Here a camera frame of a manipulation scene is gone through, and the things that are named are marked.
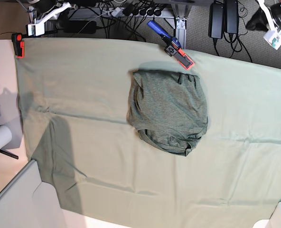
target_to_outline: floor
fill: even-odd
[[[248,9],[248,15],[245,17],[247,22],[250,17],[258,9],[255,0],[241,0],[241,3]],[[274,4],[274,0],[266,0],[269,5]],[[146,22],[140,25],[138,31],[146,38],[147,42],[163,45],[163,41],[148,26]],[[165,30],[170,34],[173,33],[172,28],[164,19],[157,19]],[[187,21],[187,49],[197,50],[215,55],[213,42],[208,37],[209,8],[196,7],[191,9],[189,19]],[[25,25],[28,23],[28,14],[18,3],[0,2],[0,34],[4,32],[22,32],[25,33]],[[240,32],[245,33],[244,24],[240,21]],[[115,25],[111,29],[111,38],[126,39],[129,32],[124,28],[123,24]],[[59,33],[58,36],[69,37],[71,34]],[[78,35],[77,37],[105,38],[104,30],[101,29],[93,35]],[[10,33],[0,35],[0,39],[10,38]],[[258,31],[249,31],[246,35],[241,36],[241,41],[247,47],[254,63],[272,66],[281,69],[281,47],[279,50],[271,48],[263,39],[263,33]],[[229,57],[232,53],[230,45],[224,40],[218,41],[218,52],[220,56]],[[233,55],[234,59],[249,61],[247,53],[243,50]]]

